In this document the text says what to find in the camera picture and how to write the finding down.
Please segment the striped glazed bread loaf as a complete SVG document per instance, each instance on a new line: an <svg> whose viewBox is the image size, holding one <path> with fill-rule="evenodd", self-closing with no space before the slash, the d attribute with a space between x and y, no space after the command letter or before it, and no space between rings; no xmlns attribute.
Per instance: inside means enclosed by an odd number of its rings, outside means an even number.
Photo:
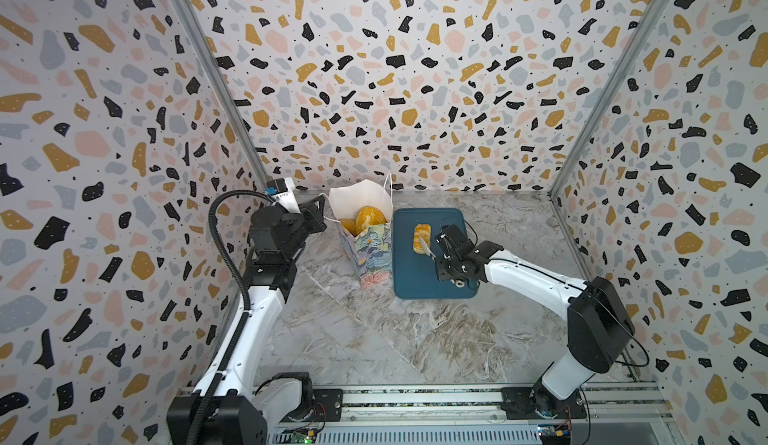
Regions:
<svg viewBox="0 0 768 445"><path fill-rule="evenodd" d="M431 254L431 226L417 224L413 230L413 251L420 255Z"/></svg>

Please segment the floral paper bag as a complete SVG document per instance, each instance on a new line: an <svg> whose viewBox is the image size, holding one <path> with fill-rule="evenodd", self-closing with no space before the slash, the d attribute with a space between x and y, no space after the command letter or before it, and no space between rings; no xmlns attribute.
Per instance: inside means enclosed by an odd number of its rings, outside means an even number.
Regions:
<svg viewBox="0 0 768 445"><path fill-rule="evenodd" d="M360 286L370 288L392 278L392 174L379 183L364 179L356 184L332 188L322 196L328 200L331 222L337 223L342 246L349 257ZM364 206L381 210L385 225L371 226L365 233L352 236L340 223L340 219L355 219Z"/></svg>

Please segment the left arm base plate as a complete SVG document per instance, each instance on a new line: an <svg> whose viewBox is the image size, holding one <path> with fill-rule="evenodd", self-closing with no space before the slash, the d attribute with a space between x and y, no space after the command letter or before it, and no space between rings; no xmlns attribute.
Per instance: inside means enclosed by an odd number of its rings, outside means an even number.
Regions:
<svg viewBox="0 0 768 445"><path fill-rule="evenodd" d="M262 413L270 428L282 422L299 424L316 421L320 424L339 422L343 391L338 388L319 389L306 398L296 383L277 387L270 384L254 396L254 406Z"/></svg>

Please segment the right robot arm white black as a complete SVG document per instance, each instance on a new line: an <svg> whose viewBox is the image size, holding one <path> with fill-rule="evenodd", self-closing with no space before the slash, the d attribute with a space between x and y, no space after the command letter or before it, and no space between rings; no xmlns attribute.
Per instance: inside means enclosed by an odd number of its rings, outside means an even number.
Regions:
<svg viewBox="0 0 768 445"><path fill-rule="evenodd" d="M505 287L558 315L566 323L567 351L506 410L554 419L568 401L597 374L605 374L620 358L635 329L613 284L603 278L583 280L532 264L491 241L473 243L456 225L446 225L431 238L429 227L414 231L414 250L429 256L437 278L455 285L471 280Z"/></svg>

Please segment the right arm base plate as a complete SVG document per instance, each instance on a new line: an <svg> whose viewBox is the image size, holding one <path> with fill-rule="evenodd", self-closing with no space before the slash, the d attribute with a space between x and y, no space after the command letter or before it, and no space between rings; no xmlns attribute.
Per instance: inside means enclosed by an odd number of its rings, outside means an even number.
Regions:
<svg viewBox="0 0 768 445"><path fill-rule="evenodd" d="M503 387L501 409L508 420L586 419L584 399L579 390L567 399L558 400L545 388L533 386Z"/></svg>

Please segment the large oval brown bread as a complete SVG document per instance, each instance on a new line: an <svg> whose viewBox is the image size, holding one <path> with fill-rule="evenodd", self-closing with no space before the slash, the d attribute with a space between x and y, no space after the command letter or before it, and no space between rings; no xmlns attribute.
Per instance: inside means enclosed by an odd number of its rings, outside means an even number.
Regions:
<svg viewBox="0 0 768 445"><path fill-rule="evenodd" d="M385 225L384 213L376 207L364 206L355 218L355 235L365 233L371 226Z"/></svg>

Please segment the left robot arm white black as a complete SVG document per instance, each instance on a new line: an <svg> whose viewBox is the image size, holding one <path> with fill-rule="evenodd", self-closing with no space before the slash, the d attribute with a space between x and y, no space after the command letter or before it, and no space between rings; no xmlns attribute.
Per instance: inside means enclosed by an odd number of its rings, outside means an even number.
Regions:
<svg viewBox="0 0 768 445"><path fill-rule="evenodd" d="M263 347L287 303L307 239L326 230L322 196L295 202L291 193L254 192L264 206L250 219L246 267L235 265L218 229L225 192L208 214L213 242L232 272L240 299L236 315L210 367L189 395L177 396L167 413L174 444L263 444L270 431L290 418L313 420L317 413L312 380L306 372L282 372L256 382Z"/></svg>

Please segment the small oval bread roll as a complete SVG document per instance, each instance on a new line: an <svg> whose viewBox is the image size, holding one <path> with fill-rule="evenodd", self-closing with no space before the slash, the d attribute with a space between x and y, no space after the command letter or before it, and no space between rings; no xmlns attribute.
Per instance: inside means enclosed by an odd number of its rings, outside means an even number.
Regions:
<svg viewBox="0 0 768 445"><path fill-rule="evenodd" d="M349 232L352 236L357 235L357 226L355 219L340 219L340 223L343 228Z"/></svg>

